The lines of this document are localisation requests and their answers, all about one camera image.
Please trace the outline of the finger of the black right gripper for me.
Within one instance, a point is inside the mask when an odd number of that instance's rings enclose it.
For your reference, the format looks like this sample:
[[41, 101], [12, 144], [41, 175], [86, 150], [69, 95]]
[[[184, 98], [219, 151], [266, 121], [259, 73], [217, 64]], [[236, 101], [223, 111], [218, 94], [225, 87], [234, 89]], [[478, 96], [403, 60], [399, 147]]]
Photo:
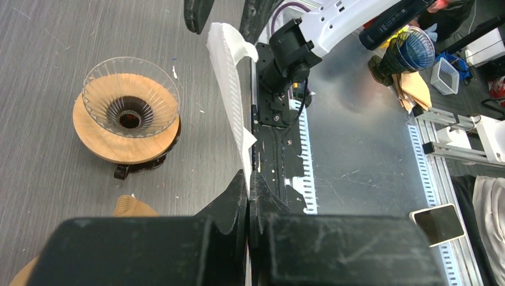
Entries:
[[249, 43], [256, 43], [268, 20], [283, 0], [245, 0], [239, 32]]
[[202, 33], [213, 5], [214, 0], [184, 0], [183, 16], [190, 32]]

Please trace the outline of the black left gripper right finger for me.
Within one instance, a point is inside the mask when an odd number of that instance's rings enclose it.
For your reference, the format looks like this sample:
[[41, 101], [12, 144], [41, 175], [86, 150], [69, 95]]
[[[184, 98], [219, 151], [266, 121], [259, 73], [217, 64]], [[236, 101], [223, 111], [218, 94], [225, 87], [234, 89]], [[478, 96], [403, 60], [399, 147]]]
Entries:
[[252, 285], [445, 285], [422, 231], [403, 217], [296, 214], [250, 179]]

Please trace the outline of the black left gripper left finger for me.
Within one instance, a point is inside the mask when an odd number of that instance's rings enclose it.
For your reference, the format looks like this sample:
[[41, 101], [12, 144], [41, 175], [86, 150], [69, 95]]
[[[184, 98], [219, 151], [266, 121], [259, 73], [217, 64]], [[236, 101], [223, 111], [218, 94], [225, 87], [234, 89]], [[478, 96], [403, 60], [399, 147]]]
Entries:
[[227, 188], [193, 216], [151, 217], [154, 226], [139, 240], [143, 258], [130, 272], [117, 263], [97, 282], [84, 285], [244, 285], [245, 175], [237, 171]]

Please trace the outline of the white paper coffee filter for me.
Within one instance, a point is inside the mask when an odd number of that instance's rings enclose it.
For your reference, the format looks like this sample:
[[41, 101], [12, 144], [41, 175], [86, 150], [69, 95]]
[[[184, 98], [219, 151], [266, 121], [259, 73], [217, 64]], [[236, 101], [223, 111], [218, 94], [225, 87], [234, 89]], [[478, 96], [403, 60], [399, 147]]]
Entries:
[[253, 44], [247, 42], [240, 32], [228, 23], [211, 23], [206, 46], [219, 84], [227, 119], [241, 155], [249, 194], [252, 174], [250, 148], [257, 139], [245, 127], [241, 84], [236, 65], [244, 57], [249, 57], [256, 63], [258, 52]]

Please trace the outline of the brown paper coffee filter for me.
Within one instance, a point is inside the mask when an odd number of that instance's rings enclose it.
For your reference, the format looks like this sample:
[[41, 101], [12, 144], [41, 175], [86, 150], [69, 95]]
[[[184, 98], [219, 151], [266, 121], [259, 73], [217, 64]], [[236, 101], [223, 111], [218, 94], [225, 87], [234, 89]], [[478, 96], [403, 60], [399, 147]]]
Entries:
[[114, 262], [120, 274], [127, 264], [143, 258], [139, 240], [158, 217], [152, 207], [131, 195], [117, 200], [110, 217], [81, 217], [63, 222], [43, 250], [11, 281], [11, 285], [84, 285], [97, 282], [92, 274], [105, 276]]

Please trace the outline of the clear glass dripper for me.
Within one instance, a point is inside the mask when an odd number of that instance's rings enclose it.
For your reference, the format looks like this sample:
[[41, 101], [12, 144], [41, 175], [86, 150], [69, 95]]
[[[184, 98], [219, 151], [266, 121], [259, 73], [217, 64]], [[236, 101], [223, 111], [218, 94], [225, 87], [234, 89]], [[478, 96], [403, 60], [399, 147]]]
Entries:
[[125, 138], [147, 138], [179, 118], [179, 93], [171, 76], [136, 57], [114, 57], [86, 75], [82, 101], [103, 129]]

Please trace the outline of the brown plastic dripper with handle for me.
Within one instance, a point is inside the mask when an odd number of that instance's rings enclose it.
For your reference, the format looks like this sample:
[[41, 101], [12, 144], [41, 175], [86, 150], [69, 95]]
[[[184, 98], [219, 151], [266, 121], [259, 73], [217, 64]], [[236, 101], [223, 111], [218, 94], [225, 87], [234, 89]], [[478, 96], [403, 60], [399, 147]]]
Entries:
[[125, 180], [131, 173], [138, 173], [143, 170], [153, 170], [160, 167], [166, 160], [168, 153], [176, 146], [182, 131], [180, 116], [176, 120], [177, 131], [171, 144], [157, 158], [138, 164], [117, 164], [114, 171], [114, 178]]

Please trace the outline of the wooden ring collar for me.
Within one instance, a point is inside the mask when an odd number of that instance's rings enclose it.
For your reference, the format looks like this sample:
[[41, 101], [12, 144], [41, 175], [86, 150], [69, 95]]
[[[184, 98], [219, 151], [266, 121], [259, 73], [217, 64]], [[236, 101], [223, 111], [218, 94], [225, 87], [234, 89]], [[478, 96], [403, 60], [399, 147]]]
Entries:
[[88, 115], [81, 93], [74, 103], [74, 129], [83, 144], [106, 161], [129, 164], [150, 161], [161, 155], [174, 139], [176, 121], [165, 131], [147, 138], [125, 138], [113, 134], [100, 127]]

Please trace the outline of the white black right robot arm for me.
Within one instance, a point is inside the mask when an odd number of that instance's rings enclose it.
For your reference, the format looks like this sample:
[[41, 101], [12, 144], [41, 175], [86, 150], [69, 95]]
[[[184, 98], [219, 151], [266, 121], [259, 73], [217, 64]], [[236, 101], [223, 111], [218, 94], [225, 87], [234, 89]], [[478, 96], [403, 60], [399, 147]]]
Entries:
[[[190, 32], [200, 35], [214, 1], [183, 1], [184, 19]], [[326, 1], [300, 18], [290, 20], [273, 32], [269, 45], [274, 60], [264, 71], [263, 86], [269, 92], [282, 93], [292, 82], [304, 81], [309, 70], [319, 64], [332, 48], [360, 26], [376, 18], [407, 10], [409, 18], [387, 32], [390, 36], [419, 12], [436, 1]], [[258, 40], [272, 14], [280, 10], [282, 1], [245, 1], [240, 34], [247, 42]]]

